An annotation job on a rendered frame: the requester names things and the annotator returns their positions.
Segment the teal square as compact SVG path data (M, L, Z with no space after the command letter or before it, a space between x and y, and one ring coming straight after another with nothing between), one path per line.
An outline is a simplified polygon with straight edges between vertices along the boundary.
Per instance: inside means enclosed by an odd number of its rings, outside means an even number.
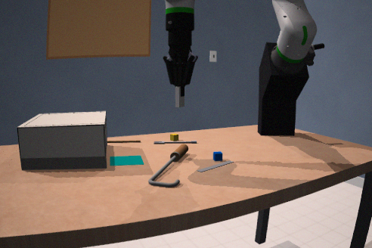
M111 166L144 165L141 156L110 157Z

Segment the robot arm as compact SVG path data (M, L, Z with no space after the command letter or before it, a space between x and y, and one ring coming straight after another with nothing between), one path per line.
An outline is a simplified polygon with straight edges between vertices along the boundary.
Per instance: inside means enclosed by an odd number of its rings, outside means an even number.
M166 31L194 30L195 0L165 0ZM324 43L313 45L317 26L304 0L272 0L281 28L271 61L283 73L295 74L304 65L314 64L315 50ZM304 60L303 60L304 59Z

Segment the small yellow cube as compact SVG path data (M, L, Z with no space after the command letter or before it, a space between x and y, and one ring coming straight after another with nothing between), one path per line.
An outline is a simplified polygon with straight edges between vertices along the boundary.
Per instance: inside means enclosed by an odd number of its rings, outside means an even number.
M171 141L178 141L178 134L170 134Z

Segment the small blue cube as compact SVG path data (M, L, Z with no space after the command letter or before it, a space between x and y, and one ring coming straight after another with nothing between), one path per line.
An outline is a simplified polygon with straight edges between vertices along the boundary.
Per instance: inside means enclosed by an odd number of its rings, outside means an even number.
M221 151L213 152L213 159L215 161L222 161L222 152Z

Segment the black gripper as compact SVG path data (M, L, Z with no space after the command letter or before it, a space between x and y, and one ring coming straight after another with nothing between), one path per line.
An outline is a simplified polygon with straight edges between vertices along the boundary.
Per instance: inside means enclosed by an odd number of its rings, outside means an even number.
M184 87L191 82L194 65L198 58L192 54L191 31L170 30L168 45L169 53L163 59L170 84L175 86L175 107L184 107Z

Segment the metal hook with brown wooden handle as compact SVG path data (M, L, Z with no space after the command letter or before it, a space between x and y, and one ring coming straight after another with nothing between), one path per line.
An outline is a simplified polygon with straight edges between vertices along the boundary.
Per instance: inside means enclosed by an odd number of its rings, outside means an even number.
M154 181L172 162L178 162L188 151L188 146L186 144L182 144L179 146L173 153L170 155L170 160L159 170L157 171L149 180L148 183L154 186L160 186L160 187L167 187L167 188L173 188L176 187L180 180L177 179L173 183L165 183L165 182L158 182Z

